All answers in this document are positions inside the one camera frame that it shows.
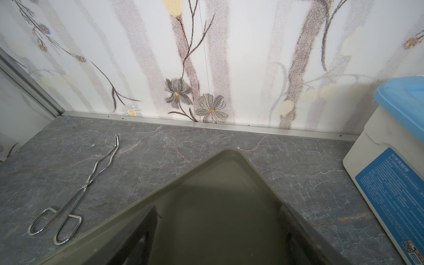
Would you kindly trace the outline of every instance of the metal tongs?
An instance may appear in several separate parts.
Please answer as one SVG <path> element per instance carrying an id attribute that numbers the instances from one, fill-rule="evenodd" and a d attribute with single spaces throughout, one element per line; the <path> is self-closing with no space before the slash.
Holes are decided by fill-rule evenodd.
<path id="1" fill-rule="evenodd" d="M 118 151 L 119 148 L 119 137 L 117 134 L 115 134 L 115 146 L 102 158 L 100 158 L 96 164 L 94 165 L 93 171 L 91 172 L 91 174 L 88 176 L 87 180 L 85 181 L 84 185 L 79 188 L 70 198 L 69 200 L 59 209 L 59 211 L 55 210 L 52 207 L 48 207 L 47 209 L 45 209 L 44 211 L 42 211 L 35 219 L 34 221 L 32 221 L 32 223 L 29 225 L 28 227 L 28 235 L 33 236 L 35 234 L 38 234 L 39 232 L 43 231 L 44 228 L 46 228 L 49 224 L 51 224 L 51 222 L 53 222 L 53 220 L 66 208 L 66 206 L 75 198 L 78 196 L 78 199 L 75 201 L 75 203 L 72 205 L 71 209 L 67 212 L 65 219 L 62 221 L 62 223 L 60 224 L 59 228 L 57 229 L 54 238 L 53 238 L 53 242 L 56 245 L 62 245 L 65 244 L 66 242 L 68 242 L 77 232 L 79 226 L 81 225 L 81 221 L 82 221 L 82 217 L 78 216 L 78 215 L 73 215 L 71 214 L 73 212 L 73 210 L 76 208 L 78 202 L 81 200 L 82 195 L 85 193 L 85 191 L 87 190 L 87 187 L 93 182 L 93 180 L 100 174 L 102 173 L 105 169 L 107 169 L 110 164 L 112 163 L 112 158 L 115 155 L 115 153 Z M 100 163 L 100 161 L 102 161 L 103 159 L 105 159 L 108 155 L 111 155 L 109 163 L 107 164 L 107 166 L 100 170 L 99 172 L 97 172 L 94 176 L 94 172 L 97 169 L 97 165 Z M 39 218 L 46 212 L 46 211 L 52 211 L 53 213 L 55 213 L 55 215 L 47 222 L 47 224 L 45 224 L 40 230 L 32 232 L 32 228 L 34 226 L 34 224 L 36 223 L 36 221 L 39 220 Z M 74 230 L 72 231 L 71 235 L 68 236 L 67 238 L 65 238 L 64 241 L 59 242 L 58 240 L 58 235 L 60 230 L 62 229 L 62 227 L 65 225 L 66 221 L 68 220 L 69 217 L 72 218 L 76 218 L 78 219 L 78 224 L 76 225 L 76 227 L 74 228 Z"/>

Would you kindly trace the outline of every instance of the gray marble countertop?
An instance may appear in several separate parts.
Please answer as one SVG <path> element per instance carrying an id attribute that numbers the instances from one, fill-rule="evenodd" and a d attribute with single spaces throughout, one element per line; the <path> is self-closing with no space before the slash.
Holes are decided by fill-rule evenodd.
<path id="1" fill-rule="evenodd" d="M 242 150 L 279 195 L 353 264 L 403 264 L 344 170 L 352 142 L 126 121 L 58 117 L 0 165 L 1 264 L 28 264 L 55 253 L 58 223 L 36 236 L 40 211 L 61 206 L 84 184 L 120 136 L 107 172 L 75 214 L 76 237 L 227 147 Z"/>

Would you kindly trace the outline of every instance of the floral wallpaper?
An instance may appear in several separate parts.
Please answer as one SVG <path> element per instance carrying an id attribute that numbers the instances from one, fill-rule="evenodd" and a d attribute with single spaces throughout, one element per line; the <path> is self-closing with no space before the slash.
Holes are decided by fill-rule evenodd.
<path id="1" fill-rule="evenodd" d="M 422 0 L 0 2 L 0 47 L 65 110 L 359 134 L 424 74 Z"/>

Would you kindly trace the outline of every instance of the white plastic container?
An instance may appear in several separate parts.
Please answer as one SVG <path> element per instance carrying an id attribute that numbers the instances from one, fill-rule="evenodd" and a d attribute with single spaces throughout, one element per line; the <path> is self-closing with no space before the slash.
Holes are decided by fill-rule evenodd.
<path id="1" fill-rule="evenodd" d="M 343 165 L 409 265 L 424 265 L 424 77 L 379 86 Z"/>

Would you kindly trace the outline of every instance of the metal frame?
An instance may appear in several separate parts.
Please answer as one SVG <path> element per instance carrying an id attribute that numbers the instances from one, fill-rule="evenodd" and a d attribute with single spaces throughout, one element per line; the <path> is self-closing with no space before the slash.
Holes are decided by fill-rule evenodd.
<path id="1" fill-rule="evenodd" d="M 319 139 L 330 139 L 330 140 L 341 140 L 355 142 L 359 135 L 353 134 L 335 134 L 335 133 L 324 133 L 318 131 L 300 131 L 300 130 L 286 130 L 279 128 L 268 128 L 268 127 L 254 127 L 254 126 L 243 126 L 243 125 L 232 125 L 232 124 L 216 124 L 216 123 L 195 123 L 192 121 L 183 120 L 166 120 L 156 118 L 144 118 L 144 117 L 130 117 L 121 115 L 111 114 L 96 114 L 96 113 L 84 113 L 84 112 L 65 112 L 62 116 L 71 117 L 86 117 L 95 119 L 106 119 L 106 120 L 125 120 L 137 123 L 152 123 L 159 125 L 170 125 L 170 126 L 183 126 L 193 128 L 207 128 L 207 129 L 218 129 L 228 131 L 244 131 L 260 134 L 276 134 L 276 135 L 287 135 L 297 137 L 309 137 Z"/>
<path id="2" fill-rule="evenodd" d="M 14 80 L 22 91 L 40 103 L 54 117 L 65 110 L 37 82 L 26 73 L 5 51 L 0 48 L 0 69 Z"/>

